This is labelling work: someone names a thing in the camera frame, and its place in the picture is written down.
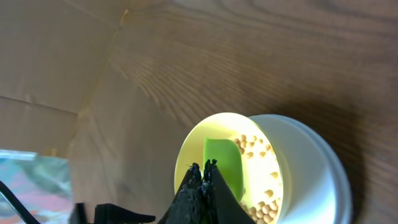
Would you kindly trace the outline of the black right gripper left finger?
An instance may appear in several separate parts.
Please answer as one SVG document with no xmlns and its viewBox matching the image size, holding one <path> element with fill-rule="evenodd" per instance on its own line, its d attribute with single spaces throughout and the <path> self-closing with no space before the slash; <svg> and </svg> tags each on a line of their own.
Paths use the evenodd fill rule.
<svg viewBox="0 0 398 224">
<path fill-rule="evenodd" d="M 200 167 L 193 163 L 187 170 L 170 207 L 158 224 L 200 224 L 203 192 Z"/>
</svg>

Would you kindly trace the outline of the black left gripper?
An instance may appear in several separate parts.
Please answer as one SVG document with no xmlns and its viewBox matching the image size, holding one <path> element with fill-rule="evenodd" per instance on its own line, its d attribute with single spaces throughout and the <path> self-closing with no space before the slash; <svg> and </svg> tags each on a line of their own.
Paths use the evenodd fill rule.
<svg viewBox="0 0 398 224">
<path fill-rule="evenodd" d="M 70 215 L 70 224 L 136 224 L 154 221 L 153 215 L 135 213 L 111 203 L 99 204 L 95 207 L 93 223 L 88 221 L 84 203 L 76 203 Z"/>
</svg>

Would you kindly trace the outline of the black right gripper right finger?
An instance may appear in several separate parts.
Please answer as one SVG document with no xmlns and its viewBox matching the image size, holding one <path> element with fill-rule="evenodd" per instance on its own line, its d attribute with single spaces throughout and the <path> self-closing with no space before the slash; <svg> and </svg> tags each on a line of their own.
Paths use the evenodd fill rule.
<svg viewBox="0 0 398 224">
<path fill-rule="evenodd" d="M 203 223 L 255 224 L 235 199 L 216 162 L 216 159 L 205 162 L 202 178 Z"/>
</svg>

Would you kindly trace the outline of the green plastic measuring scoop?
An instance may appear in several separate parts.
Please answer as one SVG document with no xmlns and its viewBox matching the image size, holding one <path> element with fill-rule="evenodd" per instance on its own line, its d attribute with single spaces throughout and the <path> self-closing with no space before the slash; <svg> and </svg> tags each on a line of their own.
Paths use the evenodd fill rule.
<svg viewBox="0 0 398 224">
<path fill-rule="evenodd" d="M 203 163 L 216 160 L 224 180 L 235 199 L 240 201 L 244 195 L 243 163 L 238 145 L 230 139 L 206 138 L 203 150 Z"/>
</svg>

